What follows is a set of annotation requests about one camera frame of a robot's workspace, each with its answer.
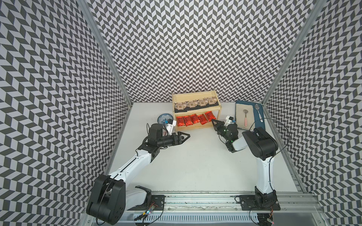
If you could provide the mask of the red tea bag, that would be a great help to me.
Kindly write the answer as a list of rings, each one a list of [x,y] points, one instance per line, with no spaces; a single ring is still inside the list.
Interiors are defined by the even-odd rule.
[[[190,125],[193,125],[193,121],[192,121],[190,115],[184,116],[183,119],[184,119],[184,123],[185,123],[185,126],[186,126],[186,127],[187,127],[187,126],[190,126]]]
[[[206,119],[211,122],[212,120],[216,120],[216,117],[214,116],[212,111],[208,111],[205,113]]]
[[[208,119],[206,118],[206,116],[204,114],[198,115],[198,119],[202,125],[208,123]]]
[[[200,123],[200,119],[196,114],[191,115],[190,118],[193,124]]]
[[[185,126],[185,120],[182,116],[177,116],[176,117],[176,123],[178,127],[182,127]]]

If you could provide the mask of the black floral tea bag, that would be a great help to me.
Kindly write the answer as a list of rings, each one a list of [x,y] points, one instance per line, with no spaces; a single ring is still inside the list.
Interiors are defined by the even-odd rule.
[[[209,106],[218,106],[219,105],[216,97],[208,97],[206,100],[207,100],[207,104]]]
[[[185,112],[185,111],[187,111],[186,108],[187,108],[187,104],[185,102],[180,102],[180,103],[174,104],[175,113]]]
[[[207,99],[199,99],[199,100],[197,100],[197,104],[198,104],[198,107],[205,108],[208,105],[208,100]]]
[[[193,100],[193,101],[187,101],[185,102],[186,103],[186,107],[187,107],[187,110],[190,111],[190,110],[195,110],[197,109],[197,107],[199,106],[198,102],[196,100]]]

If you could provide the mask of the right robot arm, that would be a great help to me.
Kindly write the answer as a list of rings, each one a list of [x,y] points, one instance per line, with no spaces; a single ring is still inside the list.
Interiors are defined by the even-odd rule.
[[[234,153],[248,147],[256,158],[256,205],[266,208],[276,203],[277,195],[272,185],[273,161],[279,148],[276,140],[262,127],[244,131],[239,137],[237,124],[225,123],[216,119],[212,119],[211,122],[218,136],[225,140],[223,143],[230,152]]]

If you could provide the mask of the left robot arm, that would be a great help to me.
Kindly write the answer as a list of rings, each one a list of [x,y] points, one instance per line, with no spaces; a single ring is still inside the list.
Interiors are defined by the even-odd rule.
[[[145,219],[158,205],[152,201],[151,190],[136,186],[128,190],[133,179],[151,164],[161,149],[183,144],[190,134],[177,132],[164,135],[166,130],[161,124],[152,124],[148,135],[136,149],[135,155],[122,167],[109,175],[96,178],[86,207],[86,213],[110,225],[116,224],[123,213],[130,209],[145,210],[136,219]]]

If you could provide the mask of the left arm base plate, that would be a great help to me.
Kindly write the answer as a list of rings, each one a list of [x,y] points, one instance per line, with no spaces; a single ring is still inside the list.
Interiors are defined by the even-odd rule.
[[[146,211],[151,206],[154,206],[154,211],[162,211],[165,204],[165,195],[152,195],[147,197],[144,204],[131,208],[132,211]]]

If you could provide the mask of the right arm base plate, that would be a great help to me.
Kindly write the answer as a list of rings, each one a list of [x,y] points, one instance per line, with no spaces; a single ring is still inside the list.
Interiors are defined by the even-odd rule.
[[[280,211],[281,207],[277,196],[273,194],[267,195],[240,195],[238,196],[240,206],[243,211]]]

